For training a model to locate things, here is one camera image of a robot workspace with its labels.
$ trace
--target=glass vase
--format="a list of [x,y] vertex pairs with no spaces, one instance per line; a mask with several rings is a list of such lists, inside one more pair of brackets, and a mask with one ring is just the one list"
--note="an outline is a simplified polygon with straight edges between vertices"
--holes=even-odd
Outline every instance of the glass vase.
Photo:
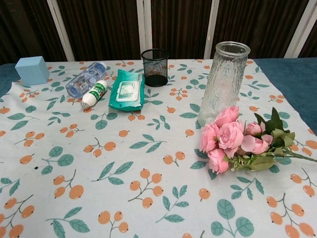
[[227,41],[216,45],[216,52],[198,115],[204,126],[214,121],[224,108],[235,106],[250,48],[242,43]]

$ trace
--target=green wet wipes pack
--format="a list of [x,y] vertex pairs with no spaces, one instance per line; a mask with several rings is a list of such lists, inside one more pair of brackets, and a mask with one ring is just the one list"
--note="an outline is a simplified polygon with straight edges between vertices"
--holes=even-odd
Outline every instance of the green wet wipes pack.
[[121,111],[139,111],[144,103],[144,82],[142,73],[118,70],[112,85],[109,107]]

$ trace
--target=tablecloth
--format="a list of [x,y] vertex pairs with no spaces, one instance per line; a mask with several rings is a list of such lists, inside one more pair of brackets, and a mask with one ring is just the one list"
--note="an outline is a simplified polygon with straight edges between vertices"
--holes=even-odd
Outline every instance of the tablecloth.
[[[168,61],[168,84],[145,87],[140,112],[108,107],[109,87],[82,110],[65,85],[91,62],[48,62],[47,84],[12,83],[0,102],[0,234],[3,237],[306,237],[317,229],[317,164],[286,159],[267,171],[213,173],[199,151],[197,115],[212,60]],[[317,138],[253,60],[240,119],[270,118],[296,133],[312,158]]]

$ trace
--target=blue cube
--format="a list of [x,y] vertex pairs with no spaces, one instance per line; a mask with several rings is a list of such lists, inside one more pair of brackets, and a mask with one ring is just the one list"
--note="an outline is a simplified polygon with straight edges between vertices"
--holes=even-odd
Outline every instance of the blue cube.
[[15,69],[25,86],[47,83],[50,75],[42,56],[21,58]]

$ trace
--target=dark curtain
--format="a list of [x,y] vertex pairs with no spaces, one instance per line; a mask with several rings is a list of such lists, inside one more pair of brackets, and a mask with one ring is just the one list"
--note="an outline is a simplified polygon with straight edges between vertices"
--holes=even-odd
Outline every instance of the dark curtain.
[[135,0],[57,0],[76,60],[140,59]]
[[152,0],[153,48],[170,59],[202,59],[212,0]]
[[1,0],[0,64],[32,56],[43,56],[45,61],[66,60],[47,2]]
[[213,37],[251,48],[249,58],[283,58],[309,0],[221,0]]
[[300,58],[317,57],[317,21],[315,22],[300,54]]

